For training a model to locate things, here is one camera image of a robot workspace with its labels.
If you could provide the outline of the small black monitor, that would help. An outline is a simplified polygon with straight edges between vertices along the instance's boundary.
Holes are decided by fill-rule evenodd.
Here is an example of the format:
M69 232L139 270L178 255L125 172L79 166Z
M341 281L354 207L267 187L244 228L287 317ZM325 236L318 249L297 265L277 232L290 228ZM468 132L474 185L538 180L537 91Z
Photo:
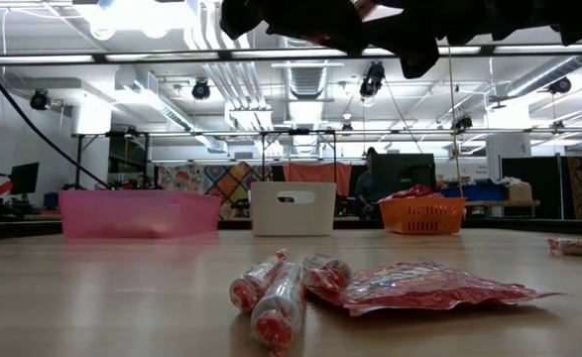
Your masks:
M15 166L9 174L12 195L34 193L37 189L39 163Z

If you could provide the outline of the white column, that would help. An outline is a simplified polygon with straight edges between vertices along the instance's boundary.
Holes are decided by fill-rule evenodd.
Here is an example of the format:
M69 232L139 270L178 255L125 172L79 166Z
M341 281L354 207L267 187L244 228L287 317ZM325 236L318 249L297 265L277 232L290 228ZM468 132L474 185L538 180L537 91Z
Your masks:
M502 159L529 158L531 142L529 133L502 133L486 138L486 158L489 179L502 179Z

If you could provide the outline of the orange plastic basket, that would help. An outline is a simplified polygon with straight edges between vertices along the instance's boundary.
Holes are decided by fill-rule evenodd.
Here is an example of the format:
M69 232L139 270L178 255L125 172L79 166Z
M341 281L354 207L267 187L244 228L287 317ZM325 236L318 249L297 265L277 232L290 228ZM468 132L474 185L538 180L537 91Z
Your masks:
M380 203L386 230L405 235L447 235L461 229L464 198L396 198Z

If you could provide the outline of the blue storage bin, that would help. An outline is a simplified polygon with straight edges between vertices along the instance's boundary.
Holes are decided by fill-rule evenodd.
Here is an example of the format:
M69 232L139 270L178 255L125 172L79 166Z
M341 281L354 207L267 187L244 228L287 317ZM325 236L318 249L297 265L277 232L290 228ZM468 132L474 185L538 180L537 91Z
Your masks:
M444 197L465 197L468 201L501 201L506 199L506 189L502 185L463 185L444 188Z

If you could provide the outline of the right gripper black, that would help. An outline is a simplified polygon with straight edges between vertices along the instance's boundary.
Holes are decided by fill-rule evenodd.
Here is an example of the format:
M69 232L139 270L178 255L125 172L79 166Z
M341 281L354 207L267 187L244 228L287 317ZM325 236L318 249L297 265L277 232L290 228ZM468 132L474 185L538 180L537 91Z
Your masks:
M423 76L440 53L431 29L414 15L362 19L351 0L223 0L219 26L236 40L261 22L269 35L305 40L358 57L374 46L400 58L403 76Z

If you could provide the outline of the black partition panel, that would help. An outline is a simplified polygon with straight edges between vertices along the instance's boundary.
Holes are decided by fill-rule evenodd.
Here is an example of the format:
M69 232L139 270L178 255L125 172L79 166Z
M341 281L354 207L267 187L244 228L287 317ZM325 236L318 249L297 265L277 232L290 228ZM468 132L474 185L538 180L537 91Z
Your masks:
M537 219L562 218L562 186L559 161L556 157L501 159L502 174L520 179L531 186L531 197L539 202L535 208L509 209L506 215L531 215Z

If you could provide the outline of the silver ceiling air duct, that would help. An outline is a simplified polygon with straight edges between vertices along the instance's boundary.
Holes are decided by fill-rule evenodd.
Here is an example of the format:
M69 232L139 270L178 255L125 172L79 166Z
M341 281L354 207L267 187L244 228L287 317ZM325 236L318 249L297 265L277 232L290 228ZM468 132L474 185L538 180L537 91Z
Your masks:
M325 91L329 72L341 62L287 61L282 64L290 99L315 100Z

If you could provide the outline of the black background rig frame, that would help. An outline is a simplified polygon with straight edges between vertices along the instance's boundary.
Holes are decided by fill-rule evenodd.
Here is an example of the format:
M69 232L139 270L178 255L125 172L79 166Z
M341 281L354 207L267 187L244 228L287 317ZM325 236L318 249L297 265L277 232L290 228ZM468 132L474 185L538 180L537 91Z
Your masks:
M473 135L494 135L494 134L582 134L582 127L548 127L548 128L471 128L466 129L465 134ZM181 132L139 132L142 137L148 138L180 138L193 137L199 139L201 137L262 137L265 139L268 136L309 136L309 135L329 135L333 139L344 135L372 135L372 136L397 136L406 135L412 140L417 135L449 135L455 137L458 135L456 129L385 129L385 130L309 130L309 129L287 129L287 130L272 130L272 131L181 131Z

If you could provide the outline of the black computer monitor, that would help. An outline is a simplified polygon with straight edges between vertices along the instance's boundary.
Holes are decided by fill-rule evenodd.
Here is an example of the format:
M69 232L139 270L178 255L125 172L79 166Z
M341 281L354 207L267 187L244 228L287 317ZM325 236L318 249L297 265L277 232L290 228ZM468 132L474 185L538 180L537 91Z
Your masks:
M376 193L390 195L421 184L435 188L433 154L377 154L372 159L372 180Z

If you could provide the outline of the cardboard box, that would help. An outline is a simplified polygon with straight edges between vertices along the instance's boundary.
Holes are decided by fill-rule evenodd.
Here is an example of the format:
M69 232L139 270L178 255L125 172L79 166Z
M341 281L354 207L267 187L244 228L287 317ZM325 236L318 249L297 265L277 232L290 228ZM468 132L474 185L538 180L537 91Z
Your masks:
M532 188L528 182L520 181L507 186L507 200L532 201Z

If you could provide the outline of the pink translucent plastic bin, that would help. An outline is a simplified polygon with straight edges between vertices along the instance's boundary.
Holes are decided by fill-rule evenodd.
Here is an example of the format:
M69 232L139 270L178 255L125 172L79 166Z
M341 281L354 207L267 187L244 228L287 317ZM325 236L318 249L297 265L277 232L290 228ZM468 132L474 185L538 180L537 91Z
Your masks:
M76 190L59 196L67 238L163 239L217 230L221 200L179 190Z

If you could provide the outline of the white plastic bin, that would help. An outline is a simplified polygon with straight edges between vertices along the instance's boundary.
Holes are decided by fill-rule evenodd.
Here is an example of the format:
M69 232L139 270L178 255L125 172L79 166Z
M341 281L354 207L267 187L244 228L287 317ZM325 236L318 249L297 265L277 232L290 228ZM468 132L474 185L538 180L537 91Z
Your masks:
M257 181L249 194L255 236L328 236L333 231L335 183Z

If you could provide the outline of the red candy packet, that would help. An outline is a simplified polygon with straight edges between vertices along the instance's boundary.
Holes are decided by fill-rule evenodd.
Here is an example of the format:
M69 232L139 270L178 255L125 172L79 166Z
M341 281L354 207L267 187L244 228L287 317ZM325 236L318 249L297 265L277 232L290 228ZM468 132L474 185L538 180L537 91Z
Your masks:
M434 192L429 186L417 184L409 189L383 197L380 199L380 202L406 198L443 198L443 195L439 192Z
M393 309L450 310L459 304L516 304L549 296L519 284L505 284L437 263L397 263L355 273L339 292L309 291L352 316Z

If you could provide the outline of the colourful patchwork quilt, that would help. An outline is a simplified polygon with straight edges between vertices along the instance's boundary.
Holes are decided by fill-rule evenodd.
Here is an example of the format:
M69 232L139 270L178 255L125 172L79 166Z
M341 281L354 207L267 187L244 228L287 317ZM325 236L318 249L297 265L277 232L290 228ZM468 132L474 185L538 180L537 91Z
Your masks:
M272 181L271 166L240 162L232 166L188 164L158 167L158 186L217 197L220 219L250 217L250 187L256 181Z

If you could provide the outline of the Smarties candy roll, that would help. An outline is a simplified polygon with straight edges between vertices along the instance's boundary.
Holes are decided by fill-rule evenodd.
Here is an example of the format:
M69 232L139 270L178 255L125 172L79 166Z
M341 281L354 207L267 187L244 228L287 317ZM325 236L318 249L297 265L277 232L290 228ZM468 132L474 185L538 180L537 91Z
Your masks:
M313 253L302 260L303 282L308 288L317 288L339 293L345 290L351 280L352 271L341 259Z
M284 263L280 274L251 314L255 338L274 357L282 356L296 341L303 327L305 310L304 269L297 263Z
M582 239L549 239L548 251L553 256L582 256Z
M251 312L280 273L287 256L288 251L282 249L235 279L229 287L231 302L241 312Z

